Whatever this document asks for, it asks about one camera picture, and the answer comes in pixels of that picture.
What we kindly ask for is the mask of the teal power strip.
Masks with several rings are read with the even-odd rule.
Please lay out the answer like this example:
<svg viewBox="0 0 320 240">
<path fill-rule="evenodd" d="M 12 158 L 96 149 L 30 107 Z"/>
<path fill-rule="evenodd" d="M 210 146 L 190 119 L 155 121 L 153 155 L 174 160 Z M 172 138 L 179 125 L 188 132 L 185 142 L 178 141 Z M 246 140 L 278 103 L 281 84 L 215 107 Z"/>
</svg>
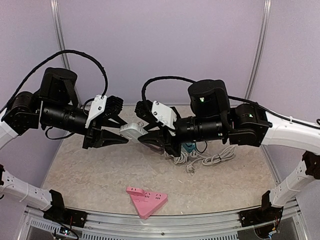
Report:
<svg viewBox="0 0 320 240">
<path fill-rule="evenodd" d="M 195 143 L 182 143 L 181 150 L 186 153 L 191 153 L 196 151 L 196 144 Z"/>
</svg>

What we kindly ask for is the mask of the white square charger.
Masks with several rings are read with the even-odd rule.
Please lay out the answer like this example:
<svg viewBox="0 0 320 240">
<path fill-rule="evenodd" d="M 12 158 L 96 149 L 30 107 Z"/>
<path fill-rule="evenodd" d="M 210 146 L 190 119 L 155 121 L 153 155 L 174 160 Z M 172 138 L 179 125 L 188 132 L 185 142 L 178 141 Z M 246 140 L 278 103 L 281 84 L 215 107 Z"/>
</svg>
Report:
<svg viewBox="0 0 320 240">
<path fill-rule="evenodd" d="M 120 127 L 119 133 L 133 143 L 140 143 L 138 138 L 146 135 L 148 132 L 137 123 L 128 123 Z"/>
</svg>

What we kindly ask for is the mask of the pink triangular power strip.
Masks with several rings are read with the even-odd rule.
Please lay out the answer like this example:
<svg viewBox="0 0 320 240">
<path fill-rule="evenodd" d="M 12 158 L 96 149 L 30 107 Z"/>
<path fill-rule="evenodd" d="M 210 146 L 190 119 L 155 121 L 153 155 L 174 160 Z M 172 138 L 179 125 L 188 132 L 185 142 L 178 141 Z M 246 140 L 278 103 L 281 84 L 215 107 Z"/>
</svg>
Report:
<svg viewBox="0 0 320 240">
<path fill-rule="evenodd" d="M 163 192 L 146 191 L 145 196 L 129 195 L 138 216 L 145 220 L 158 211 L 168 201 L 168 195 Z"/>
</svg>

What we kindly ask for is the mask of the purple power strip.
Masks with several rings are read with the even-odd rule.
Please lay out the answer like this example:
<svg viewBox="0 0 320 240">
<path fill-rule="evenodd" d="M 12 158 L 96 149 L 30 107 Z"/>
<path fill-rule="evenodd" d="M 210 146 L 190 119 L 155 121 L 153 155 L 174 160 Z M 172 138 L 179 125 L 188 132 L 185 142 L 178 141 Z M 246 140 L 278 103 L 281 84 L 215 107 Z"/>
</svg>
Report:
<svg viewBox="0 0 320 240">
<path fill-rule="evenodd" d="M 164 153 L 164 149 L 160 146 L 156 146 L 156 145 L 152 145 L 152 144 L 148 144 L 148 143 L 146 143 L 145 145 L 148 148 L 150 148 L 152 151 L 154 151 L 155 153 L 158 153 L 160 155 Z"/>
</svg>

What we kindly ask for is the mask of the pink square plug adapter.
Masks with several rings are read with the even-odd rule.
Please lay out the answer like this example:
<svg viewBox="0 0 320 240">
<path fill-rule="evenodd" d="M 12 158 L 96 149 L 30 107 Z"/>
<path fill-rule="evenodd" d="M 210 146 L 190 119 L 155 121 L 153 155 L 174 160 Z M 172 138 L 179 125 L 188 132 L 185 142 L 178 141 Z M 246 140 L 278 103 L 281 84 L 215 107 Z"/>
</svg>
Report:
<svg viewBox="0 0 320 240">
<path fill-rule="evenodd" d="M 126 192 L 129 195 L 136 196 L 136 197 L 144 197 L 145 196 L 145 191 L 142 188 L 128 186 L 126 188 Z"/>
</svg>

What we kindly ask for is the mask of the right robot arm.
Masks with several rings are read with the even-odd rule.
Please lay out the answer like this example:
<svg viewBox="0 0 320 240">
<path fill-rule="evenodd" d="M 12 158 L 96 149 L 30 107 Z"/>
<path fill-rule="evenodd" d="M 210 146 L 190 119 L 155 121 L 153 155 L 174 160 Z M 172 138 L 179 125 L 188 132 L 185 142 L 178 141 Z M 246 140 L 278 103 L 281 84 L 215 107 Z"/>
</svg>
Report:
<svg viewBox="0 0 320 240">
<path fill-rule="evenodd" d="M 320 125 L 277 114 L 256 102 L 240 99 L 231 107 L 225 83 L 218 79 L 190 81 L 193 116 L 182 118 L 176 108 L 143 97 L 136 115 L 147 122 L 139 142 L 178 157 L 183 143 L 220 140 L 238 146 L 277 145 L 304 151 L 295 170 L 262 198 L 256 218 L 266 222 L 309 183 L 320 177 Z"/>
</svg>

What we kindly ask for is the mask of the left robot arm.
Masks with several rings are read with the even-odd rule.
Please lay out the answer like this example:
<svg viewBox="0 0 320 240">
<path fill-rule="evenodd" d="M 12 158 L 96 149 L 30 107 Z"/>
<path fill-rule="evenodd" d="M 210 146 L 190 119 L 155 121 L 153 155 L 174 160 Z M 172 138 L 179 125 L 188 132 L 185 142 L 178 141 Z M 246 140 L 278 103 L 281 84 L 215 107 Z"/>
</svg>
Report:
<svg viewBox="0 0 320 240">
<path fill-rule="evenodd" d="M 4 122 L 18 135 L 38 127 L 46 132 L 58 128 L 83 135 L 84 149 L 128 143 L 127 138 L 104 129 L 119 129 L 126 124 L 119 117 L 123 100 L 113 95 L 97 95 L 86 111 L 78 106 L 77 77 L 68 69 L 47 68 L 37 92 L 23 91 L 14 97 L 4 111 Z"/>
</svg>

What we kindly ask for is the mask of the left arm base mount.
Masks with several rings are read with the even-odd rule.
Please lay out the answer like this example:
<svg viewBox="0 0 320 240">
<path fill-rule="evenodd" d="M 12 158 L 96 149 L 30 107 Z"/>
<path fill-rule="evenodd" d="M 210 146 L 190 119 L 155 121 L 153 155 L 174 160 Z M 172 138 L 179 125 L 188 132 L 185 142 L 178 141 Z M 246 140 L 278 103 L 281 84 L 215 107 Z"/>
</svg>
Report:
<svg viewBox="0 0 320 240">
<path fill-rule="evenodd" d="M 69 227 L 84 228 L 88 213 L 81 210 L 71 208 L 56 208 L 51 207 L 50 209 L 43 212 L 43 217 L 47 220 L 68 225 Z"/>
</svg>

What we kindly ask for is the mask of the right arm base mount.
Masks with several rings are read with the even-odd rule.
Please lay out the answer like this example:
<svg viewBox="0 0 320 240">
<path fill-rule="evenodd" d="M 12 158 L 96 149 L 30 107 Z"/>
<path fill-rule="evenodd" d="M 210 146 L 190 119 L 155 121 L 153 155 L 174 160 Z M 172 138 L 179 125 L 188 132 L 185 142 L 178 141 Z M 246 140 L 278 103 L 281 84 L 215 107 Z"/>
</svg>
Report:
<svg viewBox="0 0 320 240">
<path fill-rule="evenodd" d="M 238 215 L 241 226 L 244 228 L 280 220 L 283 216 L 283 210 L 284 207 L 267 206 L 266 208 L 263 208 L 260 206 L 249 210 L 242 210 Z"/>
</svg>

